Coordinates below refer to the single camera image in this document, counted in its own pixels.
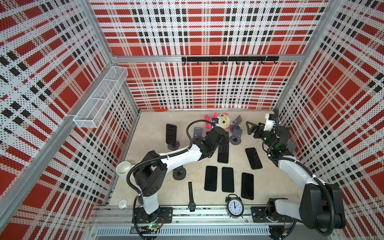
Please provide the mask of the black phone purple case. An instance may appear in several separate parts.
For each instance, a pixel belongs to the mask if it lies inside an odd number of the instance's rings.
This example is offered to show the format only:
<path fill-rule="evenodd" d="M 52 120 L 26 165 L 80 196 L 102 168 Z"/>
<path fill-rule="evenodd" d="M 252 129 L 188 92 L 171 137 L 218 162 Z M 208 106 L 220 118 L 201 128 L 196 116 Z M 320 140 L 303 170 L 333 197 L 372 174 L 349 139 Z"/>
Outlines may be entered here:
<path fill-rule="evenodd" d="M 216 192 L 217 183 L 218 183 L 218 167 L 216 166 L 207 166 L 205 174 L 205 191 Z"/>

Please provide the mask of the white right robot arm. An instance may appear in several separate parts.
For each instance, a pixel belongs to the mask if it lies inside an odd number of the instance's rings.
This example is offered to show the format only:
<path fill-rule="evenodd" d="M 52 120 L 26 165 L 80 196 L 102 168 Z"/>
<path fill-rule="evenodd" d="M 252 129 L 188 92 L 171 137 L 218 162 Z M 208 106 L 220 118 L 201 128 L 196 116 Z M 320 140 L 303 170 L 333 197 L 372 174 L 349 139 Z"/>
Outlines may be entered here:
<path fill-rule="evenodd" d="M 248 135 L 261 139 L 268 147 L 267 157 L 285 172 L 300 188 L 299 203 L 285 198 L 270 198 L 265 215 L 271 222 L 288 217 L 329 236 L 335 229 L 346 226 L 343 194 L 337 184 L 321 180 L 305 167 L 294 154 L 296 145 L 290 141 L 290 128 L 280 126 L 277 120 L 267 119 L 264 124 L 246 123 Z"/>

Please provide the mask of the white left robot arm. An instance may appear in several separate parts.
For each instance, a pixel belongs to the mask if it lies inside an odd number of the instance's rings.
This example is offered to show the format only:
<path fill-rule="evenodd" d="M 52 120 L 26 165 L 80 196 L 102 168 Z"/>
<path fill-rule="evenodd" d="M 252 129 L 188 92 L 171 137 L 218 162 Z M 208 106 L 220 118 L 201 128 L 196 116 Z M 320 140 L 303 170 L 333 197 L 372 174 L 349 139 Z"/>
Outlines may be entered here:
<path fill-rule="evenodd" d="M 189 135 L 189 129 L 186 132 L 190 140 L 187 147 L 163 154 L 150 151 L 127 174 L 126 182 L 137 192 L 136 200 L 147 223 L 155 222 L 160 215 L 157 192 L 166 175 L 183 165 L 212 157 L 219 145 L 228 139 L 227 132 L 221 127 L 213 127 L 207 136 L 195 140 Z"/>

